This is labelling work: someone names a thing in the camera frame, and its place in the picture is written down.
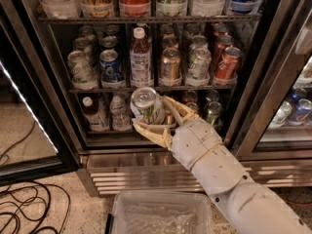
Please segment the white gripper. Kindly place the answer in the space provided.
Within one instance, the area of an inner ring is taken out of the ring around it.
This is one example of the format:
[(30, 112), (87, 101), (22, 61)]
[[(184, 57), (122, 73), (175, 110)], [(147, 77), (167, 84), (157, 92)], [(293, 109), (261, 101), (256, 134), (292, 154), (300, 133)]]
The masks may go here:
[(222, 146), (214, 127), (199, 118), (190, 107), (167, 96), (163, 96), (163, 104), (179, 124), (174, 137), (167, 125), (148, 125), (133, 119), (133, 126), (143, 137), (170, 149), (186, 170), (190, 171), (206, 154)]

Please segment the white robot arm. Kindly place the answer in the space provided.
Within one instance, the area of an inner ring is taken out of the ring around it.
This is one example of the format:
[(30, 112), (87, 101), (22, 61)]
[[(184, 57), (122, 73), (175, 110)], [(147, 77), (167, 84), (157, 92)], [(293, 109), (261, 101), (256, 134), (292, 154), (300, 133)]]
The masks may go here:
[(284, 200), (250, 177), (192, 109), (163, 96), (135, 98), (131, 110), (136, 131), (170, 150), (240, 234), (312, 234)]

